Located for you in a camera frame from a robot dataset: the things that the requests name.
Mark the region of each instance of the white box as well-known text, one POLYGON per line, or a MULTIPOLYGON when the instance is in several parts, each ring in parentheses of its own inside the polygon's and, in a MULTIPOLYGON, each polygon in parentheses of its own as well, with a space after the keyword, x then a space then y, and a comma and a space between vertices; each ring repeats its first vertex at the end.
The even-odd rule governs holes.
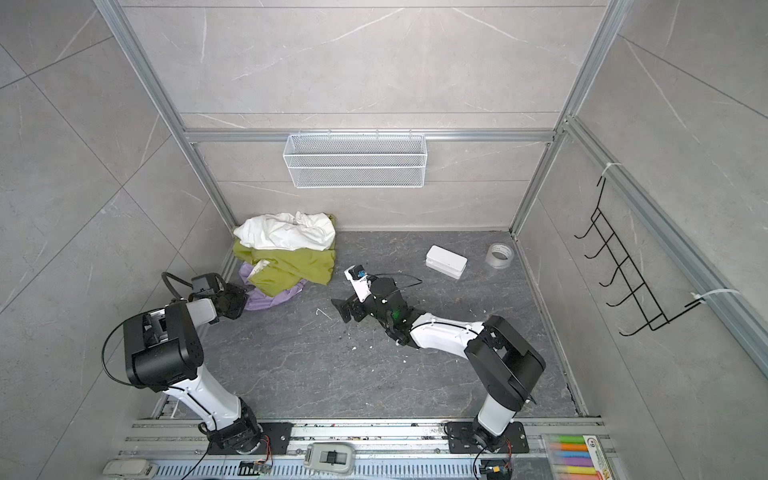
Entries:
POLYGON ((427 253, 426 265, 440 273, 459 279, 467 266, 467 259, 445 248, 432 245, 427 253))

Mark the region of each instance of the mesh basket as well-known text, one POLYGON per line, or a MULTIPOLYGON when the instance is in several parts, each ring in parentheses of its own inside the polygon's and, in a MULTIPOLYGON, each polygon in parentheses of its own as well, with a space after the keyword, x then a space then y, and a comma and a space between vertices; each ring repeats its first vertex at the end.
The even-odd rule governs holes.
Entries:
POLYGON ((423 187, 427 143, 417 134, 294 134, 283 158, 297 188, 423 187))

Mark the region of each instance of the floor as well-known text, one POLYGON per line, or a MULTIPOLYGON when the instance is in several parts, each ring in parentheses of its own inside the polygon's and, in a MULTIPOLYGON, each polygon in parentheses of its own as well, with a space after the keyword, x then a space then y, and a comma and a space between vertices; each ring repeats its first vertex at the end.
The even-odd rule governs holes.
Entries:
POLYGON ((484 262, 496 241, 510 238, 503 232, 339 233, 330 284, 310 284, 283 305, 212 326, 203 340, 208 369, 260 418, 474 416, 485 389, 468 362, 397 346, 374 319, 341 321, 330 299, 353 294, 342 271, 361 263, 371 273, 402 271, 422 279, 403 296, 437 316, 506 318, 547 363, 532 392, 537 404, 519 415, 577 415, 519 259, 506 270, 484 262), (433 244, 468 257, 460 280, 425 266, 433 244))

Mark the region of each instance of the folded fabric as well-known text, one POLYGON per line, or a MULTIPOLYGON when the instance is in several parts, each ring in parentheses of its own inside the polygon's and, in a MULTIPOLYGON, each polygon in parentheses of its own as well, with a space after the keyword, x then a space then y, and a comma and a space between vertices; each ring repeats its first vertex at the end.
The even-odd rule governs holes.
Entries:
POLYGON ((327 215, 301 212, 249 218, 233 233, 244 247, 256 250, 325 250, 336 238, 327 215))
POLYGON ((260 264, 262 267, 260 270, 257 269, 255 273, 248 276, 248 283, 268 296, 276 296, 288 290, 301 279, 328 285, 333 273, 333 264, 336 261, 335 250, 318 251, 309 248, 293 251, 256 250, 245 247, 239 241, 235 241, 232 250, 235 257, 251 266, 266 260, 260 264))
MULTIPOLYGON (((240 266, 240 278, 246 285, 248 284, 248 276, 252 271, 253 265, 249 263, 243 262, 243 264, 240 266)), ((245 310, 255 312, 257 310, 266 310, 275 305, 285 303, 286 301, 294 298, 299 292, 301 292, 305 285, 306 280, 302 279, 296 285, 292 286, 288 290, 283 290, 275 296, 268 296, 255 286, 251 286, 247 292, 248 301, 245 304, 245 310)))

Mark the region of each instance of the zip tie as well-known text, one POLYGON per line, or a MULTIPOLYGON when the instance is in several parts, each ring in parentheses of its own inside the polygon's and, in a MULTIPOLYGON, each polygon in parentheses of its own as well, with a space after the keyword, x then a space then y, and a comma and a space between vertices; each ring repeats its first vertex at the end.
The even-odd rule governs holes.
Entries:
POLYGON ((732 288, 716 288, 715 290, 710 290, 709 292, 702 293, 699 295, 698 293, 691 292, 690 294, 694 296, 694 299, 701 300, 705 296, 712 295, 714 293, 735 293, 736 295, 741 295, 741 292, 739 290, 734 290, 732 288))
POLYGON ((607 164, 605 164, 605 168, 603 169, 603 173, 600 174, 600 176, 604 177, 605 176, 605 172, 607 172, 608 169, 613 167, 614 165, 621 165, 621 164, 614 164, 614 163, 608 162, 607 164))

